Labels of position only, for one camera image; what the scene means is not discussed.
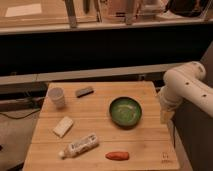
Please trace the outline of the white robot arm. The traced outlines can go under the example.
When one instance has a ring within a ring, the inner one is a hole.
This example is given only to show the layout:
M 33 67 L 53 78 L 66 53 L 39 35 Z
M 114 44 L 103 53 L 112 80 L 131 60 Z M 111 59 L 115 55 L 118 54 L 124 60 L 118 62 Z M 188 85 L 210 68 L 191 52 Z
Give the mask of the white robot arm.
M 173 67 L 165 72 L 164 86 L 158 92 L 162 124 L 168 123 L 184 99 L 213 117 L 213 88 L 202 82 L 205 76 L 205 67 L 197 61 Z

